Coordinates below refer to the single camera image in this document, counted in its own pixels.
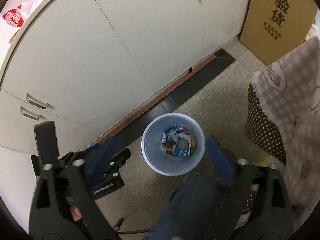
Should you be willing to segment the person's left hand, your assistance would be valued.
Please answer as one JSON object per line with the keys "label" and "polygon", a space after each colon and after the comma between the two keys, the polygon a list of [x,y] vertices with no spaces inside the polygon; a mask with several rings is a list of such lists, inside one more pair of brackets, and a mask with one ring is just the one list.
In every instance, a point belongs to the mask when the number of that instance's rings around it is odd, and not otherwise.
{"label": "person's left hand", "polygon": [[71,211],[72,218],[75,222],[79,221],[82,218],[80,209],[78,207],[71,206],[70,211]]}

